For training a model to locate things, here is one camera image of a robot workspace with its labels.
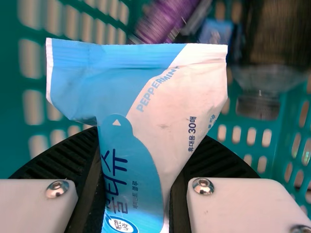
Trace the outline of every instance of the metal screw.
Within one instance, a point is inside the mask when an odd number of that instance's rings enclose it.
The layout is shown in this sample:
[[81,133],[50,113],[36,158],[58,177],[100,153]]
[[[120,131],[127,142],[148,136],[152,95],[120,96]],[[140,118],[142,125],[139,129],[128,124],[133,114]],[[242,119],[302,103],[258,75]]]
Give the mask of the metal screw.
[[48,198],[53,199],[63,195],[68,189],[69,183],[67,181],[54,181],[47,187],[45,194]]
[[311,228],[303,225],[297,225],[291,228],[290,233],[311,233]]
[[211,195],[214,192],[213,183],[206,178],[197,178],[192,183],[193,189],[202,195]]

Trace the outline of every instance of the peppermint gum pouch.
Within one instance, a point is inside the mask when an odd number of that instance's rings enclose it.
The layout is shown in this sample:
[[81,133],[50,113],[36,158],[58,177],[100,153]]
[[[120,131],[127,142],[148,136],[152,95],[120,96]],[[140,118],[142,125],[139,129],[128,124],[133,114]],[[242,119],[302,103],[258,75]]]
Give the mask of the peppermint gum pouch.
[[98,128],[102,232],[168,232],[170,188],[227,99],[227,46],[47,38],[46,51],[48,101]]

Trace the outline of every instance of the purple bottle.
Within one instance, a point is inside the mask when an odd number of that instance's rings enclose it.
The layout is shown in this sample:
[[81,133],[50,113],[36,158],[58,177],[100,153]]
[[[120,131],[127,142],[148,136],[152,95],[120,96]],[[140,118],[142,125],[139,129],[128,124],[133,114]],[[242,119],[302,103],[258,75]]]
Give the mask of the purple bottle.
[[130,44],[171,43],[200,0],[154,0],[138,21]]

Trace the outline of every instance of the white plastic plate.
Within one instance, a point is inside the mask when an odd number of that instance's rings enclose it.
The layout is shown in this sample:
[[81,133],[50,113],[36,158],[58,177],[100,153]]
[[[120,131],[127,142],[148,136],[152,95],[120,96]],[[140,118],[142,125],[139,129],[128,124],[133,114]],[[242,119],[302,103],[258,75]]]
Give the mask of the white plastic plate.
[[192,233],[290,233],[311,221],[279,183],[267,179],[208,178],[210,195],[188,183],[187,202]]
[[1,233],[63,233],[78,200],[74,182],[54,199],[46,189],[55,180],[0,180]]

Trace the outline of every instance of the brand logo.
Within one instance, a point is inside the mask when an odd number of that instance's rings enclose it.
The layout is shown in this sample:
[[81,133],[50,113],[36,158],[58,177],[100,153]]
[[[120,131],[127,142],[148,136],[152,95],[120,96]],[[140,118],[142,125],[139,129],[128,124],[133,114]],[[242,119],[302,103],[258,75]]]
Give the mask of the brand logo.
[[120,233],[138,233],[137,227],[130,221],[105,214],[105,221],[109,227]]

